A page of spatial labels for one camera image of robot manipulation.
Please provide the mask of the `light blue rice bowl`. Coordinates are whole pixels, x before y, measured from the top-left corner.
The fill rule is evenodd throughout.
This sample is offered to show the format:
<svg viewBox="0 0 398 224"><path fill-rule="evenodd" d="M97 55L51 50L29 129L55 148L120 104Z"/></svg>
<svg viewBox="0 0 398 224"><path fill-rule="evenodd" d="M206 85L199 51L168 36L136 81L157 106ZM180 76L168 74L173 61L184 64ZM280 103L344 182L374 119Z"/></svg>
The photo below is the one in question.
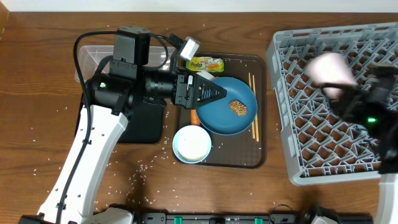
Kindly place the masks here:
<svg viewBox="0 0 398 224"><path fill-rule="evenodd" d="M189 125L179 129L173 138L175 157L186 164L203 161L211 151L211 138L200 126Z"/></svg>

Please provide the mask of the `white napkin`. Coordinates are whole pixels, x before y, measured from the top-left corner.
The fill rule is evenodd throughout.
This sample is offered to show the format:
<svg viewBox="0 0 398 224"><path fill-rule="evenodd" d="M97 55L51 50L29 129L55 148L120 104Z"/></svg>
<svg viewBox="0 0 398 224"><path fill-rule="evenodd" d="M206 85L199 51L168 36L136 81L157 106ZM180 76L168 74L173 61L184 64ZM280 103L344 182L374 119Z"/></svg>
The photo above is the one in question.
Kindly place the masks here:
<svg viewBox="0 0 398 224"><path fill-rule="evenodd" d="M197 74L202 76L203 78L206 78L207 80L213 80L215 78L211 73L207 71L200 71Z"/></svg>

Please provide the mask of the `yellow green snack wrapper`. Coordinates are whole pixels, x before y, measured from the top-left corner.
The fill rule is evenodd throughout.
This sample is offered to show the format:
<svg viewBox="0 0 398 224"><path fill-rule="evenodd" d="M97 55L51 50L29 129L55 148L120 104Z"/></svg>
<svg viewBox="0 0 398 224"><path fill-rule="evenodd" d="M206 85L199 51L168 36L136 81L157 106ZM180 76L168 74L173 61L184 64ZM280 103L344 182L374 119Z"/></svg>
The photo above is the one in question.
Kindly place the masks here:
<svg viewBox="0 0 398 224"><path fill-rule="evenodd" d="M221 58L193 57L186 63L186 68L194 72L223 72L224 61Z"/></svg>

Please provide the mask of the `brown food scrap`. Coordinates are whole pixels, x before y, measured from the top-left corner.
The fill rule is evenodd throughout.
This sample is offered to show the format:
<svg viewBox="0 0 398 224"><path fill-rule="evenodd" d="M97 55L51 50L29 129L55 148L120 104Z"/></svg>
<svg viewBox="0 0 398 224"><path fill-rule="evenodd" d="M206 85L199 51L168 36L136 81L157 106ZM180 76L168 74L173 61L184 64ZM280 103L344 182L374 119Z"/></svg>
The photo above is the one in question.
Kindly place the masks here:
<svg viewBox="0 0 398 224"><path fill-rule="evenodd" d="M232 112L237 116L246 116L248 109L246 105L244 105L239 100L233 100L229 103L229 108Z"/></svg>

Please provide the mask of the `orange carrot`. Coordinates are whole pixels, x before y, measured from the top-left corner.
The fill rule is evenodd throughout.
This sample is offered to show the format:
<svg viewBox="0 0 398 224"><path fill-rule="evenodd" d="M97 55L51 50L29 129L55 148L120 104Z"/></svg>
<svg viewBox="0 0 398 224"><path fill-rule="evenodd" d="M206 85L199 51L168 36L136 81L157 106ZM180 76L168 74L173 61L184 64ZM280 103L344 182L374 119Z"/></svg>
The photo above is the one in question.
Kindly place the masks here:
<svg viewBox="0 0 398 224"><path fill-rule="evenodd" d="M195 126L201 125L201 122L197 116L197 112L195 110L190 111L190 118L191 118L191 124Z"/></svg>

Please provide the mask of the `small pink cup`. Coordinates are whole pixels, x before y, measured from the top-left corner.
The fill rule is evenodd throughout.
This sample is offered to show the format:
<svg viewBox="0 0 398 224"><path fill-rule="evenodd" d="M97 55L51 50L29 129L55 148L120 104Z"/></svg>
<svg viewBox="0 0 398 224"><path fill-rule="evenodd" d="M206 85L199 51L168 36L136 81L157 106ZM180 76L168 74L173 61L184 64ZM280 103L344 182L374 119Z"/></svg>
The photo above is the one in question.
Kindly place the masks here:
<svg viewBox="0 0 398 224"><path fill-rule="evenodd" d="M345 58L338 53L325 53L315 57L308 63L305 73L317 85L331 83L353 87L358 86L351 69L345 62Z"/></svg>

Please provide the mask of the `blue plate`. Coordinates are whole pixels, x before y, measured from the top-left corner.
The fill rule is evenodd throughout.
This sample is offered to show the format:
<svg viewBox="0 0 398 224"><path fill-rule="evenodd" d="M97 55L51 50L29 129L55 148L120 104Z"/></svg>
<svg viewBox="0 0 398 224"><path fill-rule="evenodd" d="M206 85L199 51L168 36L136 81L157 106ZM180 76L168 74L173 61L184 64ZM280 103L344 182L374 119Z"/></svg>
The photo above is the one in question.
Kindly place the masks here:
<svg viewBox="0 0 398 224"><path fill-rule="evenodd" d="M197 109L197 116L201 124L207 130L225 136L245 131L250 127L253 119L249 102L251 93L249 85L233 77L218 77L213 79L213 82L227 90L227 94L226 97ZM257 100L254 92L251 96L254 107L253 114L256 117ZM239 100L246 105L248 109L246 116L237 116L232 112L229 103L233 100Z"/></svg>

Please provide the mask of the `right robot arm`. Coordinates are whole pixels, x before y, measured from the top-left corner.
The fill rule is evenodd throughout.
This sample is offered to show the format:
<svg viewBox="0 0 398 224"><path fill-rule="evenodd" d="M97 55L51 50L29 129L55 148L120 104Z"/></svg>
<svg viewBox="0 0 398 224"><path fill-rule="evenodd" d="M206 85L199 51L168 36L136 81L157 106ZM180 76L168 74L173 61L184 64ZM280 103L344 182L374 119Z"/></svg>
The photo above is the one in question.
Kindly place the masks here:
<svg viewBox="0 0 398 224"><path fill-rule="evenodd" d="M387 108L387 97L396 82L397 68L375 67L376 82L369 91L351 83L321 82L320 88L340 90L327 95L332 110L340 119L362 126L378 141L374 152L379 155L379 205L375 223L397 223L397 111Z"/></svg>

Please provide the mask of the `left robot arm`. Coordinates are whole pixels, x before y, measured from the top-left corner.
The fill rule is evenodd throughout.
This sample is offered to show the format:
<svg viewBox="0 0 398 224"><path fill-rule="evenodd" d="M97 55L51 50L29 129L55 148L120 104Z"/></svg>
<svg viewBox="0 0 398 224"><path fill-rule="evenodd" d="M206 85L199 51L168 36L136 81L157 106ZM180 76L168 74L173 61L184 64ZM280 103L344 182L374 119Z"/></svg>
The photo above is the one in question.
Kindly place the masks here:
<svg viewBox="0 0 398 224"><path fill-rule="evenodd" d="M113 54L103 58L91 78L80 79L80 121L60 176L28 223L132 223L134 214L111 207L94 213L95 199L113 149L136 108L147 102L164 106L166 99L197 109L224 98L227 91L186 68L199 43L187 37L156 35L147 29L121 26Z"/></svg>

